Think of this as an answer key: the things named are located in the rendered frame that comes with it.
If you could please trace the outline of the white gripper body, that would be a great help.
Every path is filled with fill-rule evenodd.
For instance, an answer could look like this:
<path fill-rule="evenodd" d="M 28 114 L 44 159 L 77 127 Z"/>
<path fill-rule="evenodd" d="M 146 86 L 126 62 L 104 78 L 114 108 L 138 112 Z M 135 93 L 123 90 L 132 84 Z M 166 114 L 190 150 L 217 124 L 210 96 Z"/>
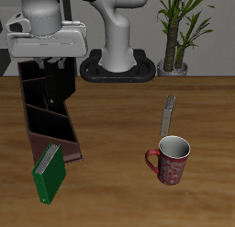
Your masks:
<path fill-rule="evenodd" d="M 6 24 L 9 53 L 16 58 L 84 57 L 87 54 L 86 26 L 80 21 L 63 21 L 62 28 L 47 38 L 36 38 L 29 32 L 16 32 L 16 23 Z"/>

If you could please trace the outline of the black book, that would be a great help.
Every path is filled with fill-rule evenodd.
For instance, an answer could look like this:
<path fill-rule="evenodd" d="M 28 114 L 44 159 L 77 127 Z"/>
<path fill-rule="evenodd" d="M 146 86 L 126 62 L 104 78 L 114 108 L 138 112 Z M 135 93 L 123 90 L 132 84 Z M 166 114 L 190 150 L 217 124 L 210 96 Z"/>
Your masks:
<path fill-rule="evenodd" d="M 58 61 L 44 62 L 48 105 L 57 108 L 75 92 L 75 62 L 67 57 L 64 69 L 58 68 Z"/>

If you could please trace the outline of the dark brown desk caddy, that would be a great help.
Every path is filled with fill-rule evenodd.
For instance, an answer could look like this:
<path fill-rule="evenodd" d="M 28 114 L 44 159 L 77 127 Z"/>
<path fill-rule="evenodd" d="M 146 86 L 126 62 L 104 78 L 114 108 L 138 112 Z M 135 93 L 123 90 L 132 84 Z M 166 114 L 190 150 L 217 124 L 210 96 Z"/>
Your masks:
<path fill-rule="evenodd" d="M 26 128 L 34 164 L 49 144 L 60 144 L 64 163 L 82 161 L 80 145 L 66 104 L 58 108 L 48 106 L 45 73 L 34 61 L 19 62 L 19 80 Z"/>

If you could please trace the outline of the green book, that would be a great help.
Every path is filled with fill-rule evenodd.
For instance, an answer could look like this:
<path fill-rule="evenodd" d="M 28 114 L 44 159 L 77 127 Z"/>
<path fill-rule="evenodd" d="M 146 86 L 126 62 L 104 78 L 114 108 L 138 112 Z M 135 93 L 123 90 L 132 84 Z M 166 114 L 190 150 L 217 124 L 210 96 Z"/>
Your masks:
<path fill-rule="evenodd" d="M 50 205 L 66 176 L 62 147 L 51 142 L 31 173 L 40 202 Z"/>

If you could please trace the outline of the red mug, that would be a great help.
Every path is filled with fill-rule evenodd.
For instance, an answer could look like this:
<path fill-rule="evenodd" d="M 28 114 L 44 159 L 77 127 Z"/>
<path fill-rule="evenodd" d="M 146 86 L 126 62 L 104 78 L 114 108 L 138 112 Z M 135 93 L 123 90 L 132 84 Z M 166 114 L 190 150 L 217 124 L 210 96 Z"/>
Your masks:
<path fill-rule="evenodd" d="M 158 166 L 149 161 L 154 154 L 158 157 Z M 145 161 L 162 183 L 172 186 L 179 183 L 189 154 L 190 144 L 185 139 L 165 136 L 160 140 L 158 149 L 150 149 L 145 153 Z"/>

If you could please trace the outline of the pot plant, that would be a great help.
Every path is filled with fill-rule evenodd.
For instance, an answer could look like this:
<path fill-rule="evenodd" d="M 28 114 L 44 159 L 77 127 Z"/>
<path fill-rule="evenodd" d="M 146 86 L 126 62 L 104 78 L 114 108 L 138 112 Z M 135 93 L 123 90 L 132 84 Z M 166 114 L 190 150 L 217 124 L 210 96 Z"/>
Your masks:
<path fill-rule="evenodd" d="M 167 38 L 164 59 L 157 64 L 157 75 L 159 76 L 186 76 L 188 66 L 184 62 L 185 50 L 196 47 L 195 40 L 204 34 L 212 32 L 207 29 L 210 17 L 201 24 L 196 23 L 201 11 L 191 17 L 188 14 L 205 0 L 167 0 L 157 14 L 163 14 L 165 21 L 161 20 L 164 27 L 162 31 Z"/>

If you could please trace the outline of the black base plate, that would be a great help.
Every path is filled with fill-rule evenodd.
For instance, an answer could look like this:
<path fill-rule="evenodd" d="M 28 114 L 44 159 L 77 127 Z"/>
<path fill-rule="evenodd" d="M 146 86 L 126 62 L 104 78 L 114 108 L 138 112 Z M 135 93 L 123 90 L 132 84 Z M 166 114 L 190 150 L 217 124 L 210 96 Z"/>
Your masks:
<path fill-rule="evenodd" d="M 98 64 L 101 50 L 94 49 L 80 65 L 80 75 L 90 83 L 145 83 L 156 74 L 155 64 L 146 57 L 142 49 L 134 49 L 134 59 L 137 62 L 126 72 L 113 73 Z"/>

